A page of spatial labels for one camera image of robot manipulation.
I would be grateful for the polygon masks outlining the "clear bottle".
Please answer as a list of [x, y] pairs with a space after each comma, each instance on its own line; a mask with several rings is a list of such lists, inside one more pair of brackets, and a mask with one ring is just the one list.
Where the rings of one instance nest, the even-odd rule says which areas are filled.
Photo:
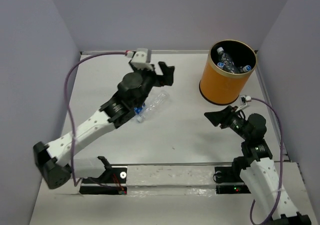
[[227, 52], [225, 52], [225, 50], [222, 47], [218, 47], [216, 51], [218, 54], [218, 63], [219, 62], [224, 63], [224, 67], [222, 70], [231, 74], [240, 73], [234, 64], [232, 57]]
[[224, 66], [225, 66], [225, 65], [224, 65], [223, 62], [218, 62], [218, 63], [217, 63], [217, 67], [220, 68], [220, 69], [223, 69]]
[[238, 68], [238, 71], [240, 74], [248, 73], [252, 70], [252, 67], [250, 65], [241, 66]]
[[161, 90], [151, 98], [148, 98], [140, 111], [136, 113], [137, 122], [143, 123], [153, 118], [169, 100], [170, 94], [165, 90]]

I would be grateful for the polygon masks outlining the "blue label plastic bottle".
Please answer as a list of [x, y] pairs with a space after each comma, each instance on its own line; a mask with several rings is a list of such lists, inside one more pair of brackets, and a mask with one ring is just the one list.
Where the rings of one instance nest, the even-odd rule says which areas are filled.
[[146, 105], [143, 104], [142, 106], [135, 107], [133, 110], [136, 115], [139, 115], [139, 114], [143, 113], [145, 111], [145, 109], [146, 109]]

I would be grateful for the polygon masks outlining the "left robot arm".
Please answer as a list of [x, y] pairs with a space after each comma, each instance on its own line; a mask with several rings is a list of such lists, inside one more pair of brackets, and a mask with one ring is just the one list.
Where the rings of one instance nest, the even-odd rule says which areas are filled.
[[72, 177], [97, 184], [110, 179], [114, 170], [104, 156], [78, 161], [74, 156], [131, 120], [136, 115], [135, 109], [143, 105], [153, 87], [173, 85], [175, 67], [163, 61], [158, 65], [161, 75], [153, 69], [133, 69], [117, 85], [116, 93], [90, 118], [56, 140], [46, 144], [40, 141], [33, 146], [35, 165], [50, 190], [63, 186]]

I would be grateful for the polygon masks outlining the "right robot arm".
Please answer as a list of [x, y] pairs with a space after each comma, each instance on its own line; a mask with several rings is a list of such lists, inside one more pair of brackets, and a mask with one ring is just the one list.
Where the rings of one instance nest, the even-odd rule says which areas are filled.
[[273, 154], [265, 141], [266, 119], [252, 113], [244, 117], [237, 106], [227, 106], [220, 111], [205, 112], [204, 116], [215, 127], [231, 129], [239, 135], [242, 156], [234, 158], [230, 175], [243, 181], [265, 215], [263, 225], [310, 225], [311, 219], [301, 214], [283, 185], [283, 164], [275, 167]]

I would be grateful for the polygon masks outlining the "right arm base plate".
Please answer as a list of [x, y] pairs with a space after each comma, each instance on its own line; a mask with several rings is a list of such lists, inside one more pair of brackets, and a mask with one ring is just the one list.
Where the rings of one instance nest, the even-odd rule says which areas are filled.
[[250, 194], [250, 190], [231, 166], [215, 166], [213, 181], [218, 195]]

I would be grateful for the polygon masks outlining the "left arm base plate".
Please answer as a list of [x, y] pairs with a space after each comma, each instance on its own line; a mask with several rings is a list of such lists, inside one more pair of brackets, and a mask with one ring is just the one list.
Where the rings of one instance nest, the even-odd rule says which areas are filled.
[[97, 178], [82, 180], [79, 193], [82, 195], [126, 195], [127, 166], [112, 166]]

